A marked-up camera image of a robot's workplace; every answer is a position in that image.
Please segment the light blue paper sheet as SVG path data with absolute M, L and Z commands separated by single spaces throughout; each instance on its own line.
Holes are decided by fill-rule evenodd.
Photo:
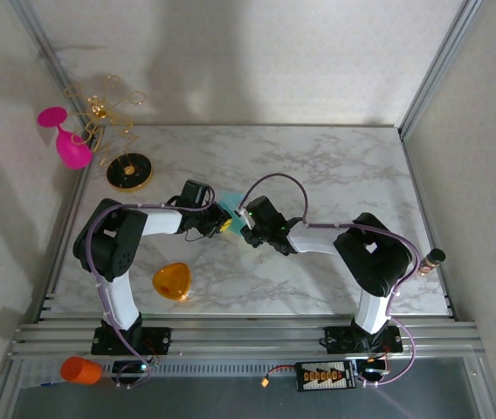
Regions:
M 228 231 L 238 236 L 242 236 L 241 229 L 245 226 L 243 218 L 235 213 L 242 198 L 243 195 L 238 192 L 225 191 L 217 200 L 217 203 L 231 215 Z

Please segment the orange triangular bowl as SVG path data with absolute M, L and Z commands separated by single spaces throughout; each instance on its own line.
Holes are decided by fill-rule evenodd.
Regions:
M 155 273 L 152 285 L 165 299 L 179 301 L 187 298 L 191 280 L 190 268 L 185 263 L 173 263 Z

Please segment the black charger board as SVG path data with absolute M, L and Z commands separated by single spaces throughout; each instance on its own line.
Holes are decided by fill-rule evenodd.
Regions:
M 352 361 L 314 361 L 295 364 L 299 392 L 356 389 Z

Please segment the pink plastic wine glass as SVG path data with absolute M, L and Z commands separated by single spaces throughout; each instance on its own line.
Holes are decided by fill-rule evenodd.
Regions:
M 38 115 L 37 123 L 57 129 L 55 145 L 61 161 L 70 169 L 82 169 L 93 160 L 93 152 L 79 135 L 62 127 L 67 117 L 68 112 L 63 107 L 48 107 Z

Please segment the small brown bottle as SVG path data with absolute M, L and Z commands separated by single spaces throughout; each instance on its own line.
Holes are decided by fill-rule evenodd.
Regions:
M 439 248 L 434 248 L 420 261 L 417 271 L 420 275 L 426 276 L 440 266 L 445 259 L 446 255 L 444 251 Z

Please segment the black controller box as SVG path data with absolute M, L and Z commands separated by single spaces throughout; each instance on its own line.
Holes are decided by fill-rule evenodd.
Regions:
M 357 375 L 367 381 L 381 381 L 389 373 L 387 360 L 382 358 L 369 358 L 356 361 Z
M 148 371 L 149 364 L 140 361 L 115 361 L 112 366 L 114 382 L 132 384 L 140 380 Z

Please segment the orange plastic cup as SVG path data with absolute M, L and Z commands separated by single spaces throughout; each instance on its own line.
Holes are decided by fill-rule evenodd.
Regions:
M 68 382 L 93 385 L 102 376 L 102 366 L 94 361 L 73 356 L 62 363 L 60 375 Z

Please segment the aluminium rail frame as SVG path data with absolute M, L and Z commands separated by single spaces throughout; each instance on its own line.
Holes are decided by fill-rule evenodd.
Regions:
M 295 316 L 261 318 L 171 319 L 151 317 L 145 326 L 171 330 L 170 359 L 310 359 L 326 350 L 319 343 L 328 326 L 345 326 L 347 316 Z M 446 317 L 403 317 L 403 345 L 417 346 L 420 357 L 459 356 L 484 350 L 472 322 Z M 99 321 L 93 318 L 50 318 L 17 327 L 8 349 L 9 358 L 91 354 Z

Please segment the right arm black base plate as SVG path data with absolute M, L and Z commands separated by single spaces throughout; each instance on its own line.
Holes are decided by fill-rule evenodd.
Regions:
M 328 326 L 319 343 L 328 354 L 401 354 L 402 337 L 397 326 L 384 326 L 377 333 L 367 333 L 357 325 Z

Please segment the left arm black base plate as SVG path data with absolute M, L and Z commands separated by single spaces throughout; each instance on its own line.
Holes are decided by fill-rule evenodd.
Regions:
M 170 328 L 142 326 L 132 332 L 122 331 L 121 334 L 140 355 L 166 355 L 169 351 Z M 111 326 L 103 325 L 95 330 L 91 354 L 132 355 L 133 353 L 121 341 Z

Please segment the aluminium frame post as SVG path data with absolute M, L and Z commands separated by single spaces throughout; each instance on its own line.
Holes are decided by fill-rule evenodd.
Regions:
M 71 111 L 76 113 L 84 113 L 85 107 L 83 100 L 76 98 L 68 98 L 64 94 L 64 90 L 72 83 L 65 69 L 53 49 L 52 43 L 43 25 L 40 23 L 38 16 L 31 5 L 31 0 L 7 0 L 15 12 L 19 22 L 24 27 L 29 35 L 31 42 L 38 51 L 39 59 L 44 63 L 46 69 L 50 73 L 56 87 L 62 93 L 66 104 Z
M 415 125 L 418 123 L 420 116 L 431 100 L 438 84 L 449 69 L 454 56 L 464 41 L 465 35 L 484 1 L 463 0 L 461 2 L 456 16 L 453 18 L 448 31 L 444 35 L 434 59 L 397 128 L 401 141 L 405 141 L 410 136 Z

